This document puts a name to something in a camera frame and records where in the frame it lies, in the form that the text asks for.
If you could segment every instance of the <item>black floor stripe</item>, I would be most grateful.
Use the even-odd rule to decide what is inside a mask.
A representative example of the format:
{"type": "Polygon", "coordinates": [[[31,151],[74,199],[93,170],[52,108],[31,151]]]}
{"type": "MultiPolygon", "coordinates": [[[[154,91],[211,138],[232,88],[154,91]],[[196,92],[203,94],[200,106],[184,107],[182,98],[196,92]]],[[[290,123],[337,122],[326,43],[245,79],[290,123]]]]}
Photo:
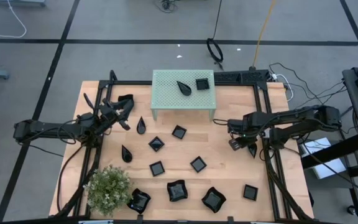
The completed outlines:
{"type": "Polygon", "coordinates": [[[59,39],[0,39],[0,44],[59,44],[59,39]]]}
{"type": "MultiPolygon", "coordinates": [[[[0,39],[1,44],[206,44],[206,40],[0,39]]],[[[215,40],[221,45],[256,45],[257,40],[215,40]]],[[[358,41],[262,40],[261,45],[358,46],[358,41]]]]}
{"type": "MultiPolygon", "coordinates": [[[[215,40],[221,45],[256,45],[257,40],[215,40]]],[[[206,44],[206,40],[93,40],[69,39],[66,44],[206,44]]],[[[292,41],[292,40],[262,40],[261,45],[287,46],[358,46],[357,41],[292,41]]]]}
{"type": "Polygon", "coordinates": [[[357,27],[357,24],[356,24],[353,16],[352,16],[352,13],[351,13],[351,11],[349,9],[349,6],[347,5],[345,0],[340,0],[340,2],[341,2],[341,5],[343,7],[343,10],[345,11],[347,20],[351,24],[351,27],[352,27],[353,32],[354,32],[354,35],[356,35],[356,38],[358,40],[358,27],[357,27]]]}
{"type": "MultiPolygon", "coordinates": [[[[47,78],[45,79],[44,87],[42,88],[40,98],[38,100],[37,106],[35,107],[34,114],[32,116],[32,119],[38,120],[39,116],[41,114],[42,107],[45,103],[45,99],[47,97],[48,89],[50,86],[50,83],[52,82],[53,75],[55,73],[60,55],[62,54],[63,46],[64,46],[64,40],[67,39],[68,31],[70,30],[71,24],[73,23],[74,15],[78,7],[78,3],[80,0],[75,0],[74,4],[71,8],[70,15],[68,16],[68,20],[65,26],[65,29],[62,34],[62,38],[59,41],[59,45],[57,47],[55,56],[52,60],[52,64],[49,68],[49,72],[47,75],[47,78]]],[[[4,192],[4,196],[2,197],[1,203],[0,203],[0,222],[4,220],[6,210],[8,208],[9,202],[11,201],[13,191],[15,189],[17,180],[19,178],[25,157],[27,155],[27,151],[29,150],[28,145],[22,146],[19,156],[16,160],[15,166],[13,168],[11,178],[9,179],[9,182],[6,186],[6,190],[4,192]]]]}

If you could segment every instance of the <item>wooden table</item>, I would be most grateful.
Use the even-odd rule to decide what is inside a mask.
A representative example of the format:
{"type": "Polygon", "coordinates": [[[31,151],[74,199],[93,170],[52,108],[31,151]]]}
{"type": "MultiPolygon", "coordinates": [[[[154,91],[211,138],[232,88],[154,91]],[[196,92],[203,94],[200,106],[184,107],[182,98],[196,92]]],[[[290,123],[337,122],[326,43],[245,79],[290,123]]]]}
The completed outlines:
{"type": "MultiPolygon", "coordinates": [[[[98,82],[82,83],[75,115],[91,111],[83,93],[94,100],[97,86],[98,82]]],[[[268,83],[268,92],[273,113],[288,110],[282,83],[268,83]]],[[[99,168],[108,165],[122,167],[129,173],[134,183],[133,189],[139,188],[152,197],[143,213],[144,220],[225,221],[228,216],[233,216],[235,221],[274,221],[265,163],[258,158],[258,154],[254,159],[248,150],[233,151],[227,143],[230,136],[226,126],[210,122],[207,111],[159,111],[158,120],[154,121],[150,110],[151,85],[114,85],[111,101],[117,101],[119,95],[126,94],[134,94],[135,101],[128,120],[131,130],[125,131],[120,125],[113,126],[111,134],[104,137],[99,168]],[[143,135],[136,132],[141,116],[147,126],[143,135]],[[187,129],[183,140],[171,135],[177,124],[187,129]],[[156,136],[165,143],[158,152],[148,145],[156,136]],[[134,156],[129,164],[121,159],[121,145],[125,145],[134,156]],[[198,156],[208,165],[200,173],[196,173],[190,166],[190,162],[198,156]],[[153,177],[149,165],[157,161],[162,161],[165,173],[153,177]],[[185,179],[188,198],[169,202],[167,182],[178,179],[185,179]],[[242,197],[245,184],[259,188],[256,202],[242,197]],[[227,198],[218,213],[213,213],[201,201],[210,187],[215,187],[227,198]]],[[[262,107],[265,108],[262,92],[260,97],[262,107]]],[[[254,92],[248,86],[217,86],[216,102],[215,118],[242,119],[244,114],[256,110],[254,92]]],[[[259,153],[261,141],[258,141],[257,146],[259,153]]],[[[79,145],[67,145],[63,163],[78,147],[79,145]]],[[[298,150],[294,140],[289,140],[286,147],[298,150]]],[[[61,206],[78,186],[84,153],[84,149],[78,153],[63,173],[61,206]]],[[[288,191],[305,213],[313,217],[299,155],[281,150],[281,158],[288,191]]],[[[277,198],[280,216],[285,217],[281,194],[277,194],[277,198]]],[[[86,193],[82,199],[81,214],[85,213],[85,205],[86,193]]],[[[55,191],[50,214],[56,212],[55,191]]],[[[137,215],[137,212],[124,206],[114,212],[114,219],[135,220],[137,215]]],[[[111,217],[92,212],[91,218],[111,217]]]]}

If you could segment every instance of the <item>black square dish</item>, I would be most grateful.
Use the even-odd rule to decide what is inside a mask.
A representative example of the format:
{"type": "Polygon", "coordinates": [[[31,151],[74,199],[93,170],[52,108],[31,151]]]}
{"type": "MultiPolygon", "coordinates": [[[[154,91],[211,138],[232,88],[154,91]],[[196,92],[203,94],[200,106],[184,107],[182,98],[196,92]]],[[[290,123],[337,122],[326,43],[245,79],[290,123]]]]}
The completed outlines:
{"type": "Polygon", "coordinates": [[[197,172],[200,172],[206,167],[206,163],[200,156],[193,160],[190,164],[197,172]]]}
{"type": "Polygon", "coordinates": [[[181,199],[187,198],[187,189],[184,180],[167,183],[167,189],[170,202],[177,202],[181,199]]]}
{"type": "Polygon", "coordinates": [[[150,199],[151,197],[148,194],[140,191],[139,189],[135,189],[132,192],[132,199],[129,201],[127,206],[130,209],[137,211],[139,214],[142,214],[150,199]]]}
{"type": "Polygon", "coordinates": [[[164,146],[164,142],[162,142],[161,139],[156,136],[152,141],[149,142],[149,146],[157,152],[162,148],[162,146],[164,146]]]}
{"type": "Polygon", "coordinates": [[[196,79],[197,90],[207,90],[209,89],[209,83],[207,78],[196,79]]]}
{"type": "Polygon", "coordinates": [[[257,196],[258,196],[258,188],[246,184],[246,187],[244,187],[243,197],[256,201],[257,196]]]}
{"type": "Polygon", "coordinates": [[[151,164],[150,170],[152,171],[153,177],[155,177],[156,175],[163,174],[165,172],[164,166],[162,166],[161,161],[151,164]]]}
{"type": "Polygon", "coordinates": [[[221,209],[223,203],[226,201],[226,197],[221,192],[218,192],[214,187],[211,187],[206,195],[201,199],[209,209],[214,213],[221,209]]]}
{"type": "Polygon", "coordinates": [[[172,135],[179,139],[183,139],[184,135],[186,134],[186,131],[187,131],[186,128],[177,125],[173,130],[172,135]]]}

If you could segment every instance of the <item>perforated metal surface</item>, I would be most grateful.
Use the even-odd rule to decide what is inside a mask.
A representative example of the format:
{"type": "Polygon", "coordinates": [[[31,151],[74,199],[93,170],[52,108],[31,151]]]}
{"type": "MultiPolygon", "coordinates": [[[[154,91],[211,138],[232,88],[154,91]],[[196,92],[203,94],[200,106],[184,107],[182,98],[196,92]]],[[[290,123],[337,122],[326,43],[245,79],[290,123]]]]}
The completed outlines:
{"type": "Polygon", "coordinates": [[[151,109],[216,109],[213,70],[154,70],[152,86],[151,109]],[[208,90],[197,90],[198,78],[208,78],[208,90]],[[181,93],[177,81],[191,88],[190,96],[181,93]]]}

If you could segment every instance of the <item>potted plant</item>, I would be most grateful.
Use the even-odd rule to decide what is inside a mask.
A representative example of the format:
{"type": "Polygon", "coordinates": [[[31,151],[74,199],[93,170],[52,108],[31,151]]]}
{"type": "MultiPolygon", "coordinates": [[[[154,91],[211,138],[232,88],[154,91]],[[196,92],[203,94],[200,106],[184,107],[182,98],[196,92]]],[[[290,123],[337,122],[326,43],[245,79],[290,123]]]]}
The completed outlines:
{"type": "Polygon", "coordinates": [[[104,216],[112,216],[112,212],[129,202],[131,182],[127,173],[122,169],[108,166],[97,170],[88,184],[88,205],[104,216]]]}

